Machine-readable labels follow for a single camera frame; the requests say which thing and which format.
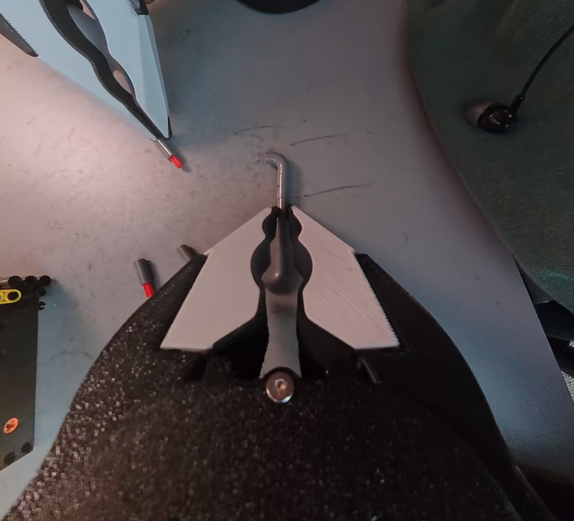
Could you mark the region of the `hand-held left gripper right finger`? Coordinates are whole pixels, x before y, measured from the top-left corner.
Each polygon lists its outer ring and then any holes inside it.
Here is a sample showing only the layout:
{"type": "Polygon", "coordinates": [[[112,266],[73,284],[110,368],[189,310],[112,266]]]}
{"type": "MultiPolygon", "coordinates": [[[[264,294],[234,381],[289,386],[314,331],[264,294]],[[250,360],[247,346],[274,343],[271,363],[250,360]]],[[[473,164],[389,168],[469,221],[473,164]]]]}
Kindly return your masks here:
{"type": "Polygon", "coordinates": [[[292,206],[289,227],[297,291],[301,373],[322,379],[343,372],[361,354],[399,350],[399,338],[355,249],[292,206]]]}

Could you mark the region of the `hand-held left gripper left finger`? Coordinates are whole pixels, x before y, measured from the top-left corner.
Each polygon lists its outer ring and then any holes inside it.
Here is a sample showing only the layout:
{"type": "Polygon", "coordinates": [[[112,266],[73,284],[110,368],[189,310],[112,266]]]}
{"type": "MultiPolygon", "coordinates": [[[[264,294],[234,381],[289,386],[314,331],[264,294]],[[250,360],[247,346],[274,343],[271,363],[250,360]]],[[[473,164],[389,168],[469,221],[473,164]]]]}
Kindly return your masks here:
{"type": "Polygon", "coordinates": [[[162,349],[221,356],[238,378],[260,377],[269,344],[262,274],[270,265],[277,213],[276,207],[262,210],[206,251],[162,349]]]}

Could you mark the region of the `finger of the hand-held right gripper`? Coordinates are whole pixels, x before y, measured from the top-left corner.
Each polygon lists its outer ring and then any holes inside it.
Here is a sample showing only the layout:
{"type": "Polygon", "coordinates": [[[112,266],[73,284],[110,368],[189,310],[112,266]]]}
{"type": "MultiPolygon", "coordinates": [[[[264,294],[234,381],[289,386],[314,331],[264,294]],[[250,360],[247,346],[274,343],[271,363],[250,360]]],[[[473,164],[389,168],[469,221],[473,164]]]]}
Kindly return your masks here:
{"type": "Polygon", "coordinates": [[[83,58],[56,34],[54,28],[47,25],[44,16],[39,14],[39,5],[36,0],[25,0],[25,2],[33,4],[33,18],[39,18],[41,20],[40,26],[47,28],[42,32],[48,35],[46,44],[40,43],[39,38],[33,38],[33,44],[40,46],[41,55],[37,58],[78,85],[80,89],[97,98],[118,116],[144,132],[151,140],[156,140],[157,137],[150,135],[147,126],[142,125],[137,118],[134,118],[131,112],[125,108],[124,103],[118,100],[118,95],[110,93],[113,80],[106,59],[83,58]]]}
{"type": "Polygon", "coordinates": [[[105,57],[118,95],[152,137],[170,137],[169,106],[149,4],[143,0],[79,0],[76,23],[105,57]]]}

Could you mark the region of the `grey lego handle assembly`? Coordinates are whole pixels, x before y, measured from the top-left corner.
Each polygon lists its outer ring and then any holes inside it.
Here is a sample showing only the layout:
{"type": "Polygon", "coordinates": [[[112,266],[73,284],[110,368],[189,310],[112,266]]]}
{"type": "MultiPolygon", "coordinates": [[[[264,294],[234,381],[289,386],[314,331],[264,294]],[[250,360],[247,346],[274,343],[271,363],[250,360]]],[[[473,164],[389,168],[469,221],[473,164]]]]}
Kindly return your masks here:
{"type": "Polygon", "coordinates": [[[291,291],[294,268],[288,213],[288,161],[277,152],[268,152],[265,163],[277,171],[277,192],[270,227],[274,234],[270,243],[270,265],[263,274],[263,282],[271,294],[286,295],[291,291]]]}

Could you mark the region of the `yellow lego vehicle model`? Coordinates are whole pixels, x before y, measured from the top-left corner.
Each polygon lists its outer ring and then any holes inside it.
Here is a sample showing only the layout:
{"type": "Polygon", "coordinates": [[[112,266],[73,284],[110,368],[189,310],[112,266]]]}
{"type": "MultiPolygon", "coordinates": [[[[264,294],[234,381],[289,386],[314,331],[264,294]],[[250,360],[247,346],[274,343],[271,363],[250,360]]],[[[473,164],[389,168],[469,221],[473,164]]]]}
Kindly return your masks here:
{"type": "Polygon", "coordinates": [[[34,447],[39,312],[51,281],[1,279],[1,470],[34,447]]]}

